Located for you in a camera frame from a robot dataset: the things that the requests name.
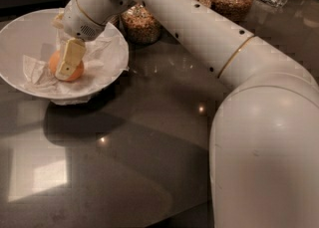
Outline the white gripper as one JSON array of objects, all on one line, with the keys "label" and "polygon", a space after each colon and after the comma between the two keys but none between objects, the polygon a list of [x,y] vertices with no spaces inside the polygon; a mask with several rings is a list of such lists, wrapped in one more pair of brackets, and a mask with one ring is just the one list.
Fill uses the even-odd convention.
[{"label": "white gripper", "polygon": [[105,30],[105,26],[92,21],[81,10],[77,0],[70,0],[64,10],[59,10],[52,20],[52,25],[57,29],[64,29],[66,34],[74,37],[62,43],[60,61],[55,73],[58,80],[66,81],[83,62],[86,53],[85,42],[96,40]]}]

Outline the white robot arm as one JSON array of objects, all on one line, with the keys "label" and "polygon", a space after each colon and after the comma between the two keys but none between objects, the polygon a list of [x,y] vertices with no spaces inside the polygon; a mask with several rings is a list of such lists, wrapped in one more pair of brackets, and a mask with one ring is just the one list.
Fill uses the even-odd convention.
[{"label": "white robot arm", "polygon": [[64,31],[95,40],[135,4],[230,93],[214,117],[214,228],[319,228],[319,86],[300,64],[195,0],[71,0]]}]

